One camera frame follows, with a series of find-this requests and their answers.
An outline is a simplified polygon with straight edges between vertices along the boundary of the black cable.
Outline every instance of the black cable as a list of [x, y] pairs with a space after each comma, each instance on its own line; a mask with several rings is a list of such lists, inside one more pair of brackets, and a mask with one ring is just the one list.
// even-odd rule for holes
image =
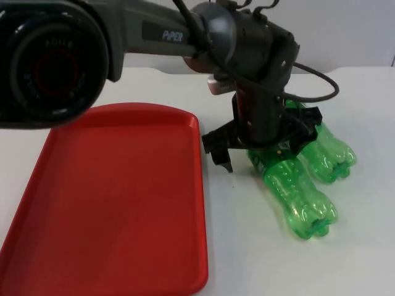
[[173, 3], [177, 6], [180, 14], [184, 17], [187, 26], [192, 32], [192, 37], [196, 38], [196, 42], [199, 45], [199, 50], [206, 50], [207, 49], [207, 41], [206, 37], [204, 36], [203, 32], [199, 28], [197, 21], [192, 16], [192, 13], [189, 11], [187, 6], [185, 5], [183, 0], [173, 0]]
[[[339, 86], [335, 81], [333, 81], [331, 78], [327, 77], [325, 74], [323, 74], [319, 71], [316, 71], [308, 66], [299, 64], [299, 63], [294, 63], [294, 66], [325, 80], [330, 85], [332, 85], [332, 87], [334, 88], [334, 91], [331, 94], [328, 94], [326, 96], [320, 96], [320, 97], [301, 97], [301, 96], [297, 96], [295, 94], [289, 94], [287, 92], [278, 93], [278, 92], [274, 92], [273, 90], [269, 89], [268, 87], [266, 87], [262, 84], [256, 83], [255, 81], [249, 80], [245, 77], [238, 75], [237, 73], [234, 73], [230, 67], [225, 65], [225, 63], [223, 63], [220, 59], [218, 59], [217, 56], [214, 54], [210, 44], [208, 44], [208, 42], [206, 41], [206, 39], [204, 37], [203, 32], [200, 30], [199, 25], [197, 24], [197, 21], [195, 21], [191, 12], [185, 6], [183, 0], [173, 0], [173, 3], [177, 6], [177, 8], [179, 9], [182, 16], [184, 16], [187, 26], [191, 30], [192, 35], [194, 35], [195, 38], [197, 39], [200, 47], [202, 47], [201, 49], [207, 50], [207, 53], [210, 55], [211, 59], [215, 62], [217, 67], [219, 69], [221, 69], [223, 72], [225, 72], [226, 74], [228, 74], [229, 77], [233, 78], [235, 81], [245, 85], [248, 88], [262, 89], [264, 91], [267, 91], [268, 93], [271, 93], [274, 96], [278, 96], [279, 99], [290, 99], [294, 102], [299, 102], [299, 103], [323, 102], [323, 101], [330, 100], [339, 94]], [[205, 23], [205, 21], [203, 19], [202, 19], [202, 21], [203, 21], [203, 25], [204, 25], [204, 31], [208, 31], [207, 24]]]

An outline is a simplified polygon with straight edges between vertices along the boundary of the gray robot arm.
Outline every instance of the gray robot arm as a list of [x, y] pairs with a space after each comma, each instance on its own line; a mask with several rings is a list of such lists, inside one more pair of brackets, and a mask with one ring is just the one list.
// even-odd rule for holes
[[125, 53], [191, 57], [197, 47], [177, 10], [143, 0], [87, 0], [103, 21], [111, 57], [112, 81], [120, 79]]

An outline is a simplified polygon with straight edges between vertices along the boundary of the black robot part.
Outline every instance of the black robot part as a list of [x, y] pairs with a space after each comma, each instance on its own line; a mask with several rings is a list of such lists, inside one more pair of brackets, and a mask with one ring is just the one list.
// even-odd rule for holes
[[226, 80], [230, 72], [237, 73], [268, 87], [233, 81], [234, 120], [202, 137], [206, 153], [211, 153], [214, 163], [228, 171], [232, 171], [228, 149], [265, 149], [289, 142], [292, 151], [298, 154], [317, 138], [315, 125], [322, 121], [318, 108], [294, 113], [285, 107], [283, 91], [299, 45], [291, 32], [257, 14], [259, 9], [238, 11], [232, 1], [220, 4], [200, 4], [192, 10], [202, 17], [209, 32], [212, 54], [227, 68], [225, 72], [217, 69], [219, 73], [214, 77]]

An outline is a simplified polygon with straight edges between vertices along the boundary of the green plastic bottle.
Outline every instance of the green plastic bottle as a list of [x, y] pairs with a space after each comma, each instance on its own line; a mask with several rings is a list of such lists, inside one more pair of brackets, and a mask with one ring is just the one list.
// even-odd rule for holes
[[335, 206], [315, 187], [301, 161], [287, 147], [247, 152], [264, 183], [281, 203], [286, 221], [301, 239], [325, 236], [338, 220]]
[[[287, 107], [304, 108], [293, 101], [288, 101]], [[357, 161], [354, 151], [334, 137], [324, 123], [317, 126], [317, 131], [317, 140], [308, 144], [299, 154], [309, 171], [323, 183], [333, 183], [339, 178], [348, 177], [351, 166]]]

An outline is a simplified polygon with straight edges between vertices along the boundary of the plastic bottle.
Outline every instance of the plastic bottle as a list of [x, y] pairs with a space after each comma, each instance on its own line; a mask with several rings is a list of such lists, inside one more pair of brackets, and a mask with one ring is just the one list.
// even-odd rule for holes
[[[287, 102], [289, 108], [304, 108], [302, 104]], [[334, 137], [322, 123], [317, 126], [318, 138], [308, 144], [300, 153], [310, 172], [321, 182], [333, 183], [350, 175], [351, 166], [356, 164], [354, 151], [343, 141]]]
[[301, 239], [325, 236], [338, 220], [335, 206], [315, 187], [301, 161], [287, 147], [247, 152], [266, 186], [281, 203], [286, 221]]

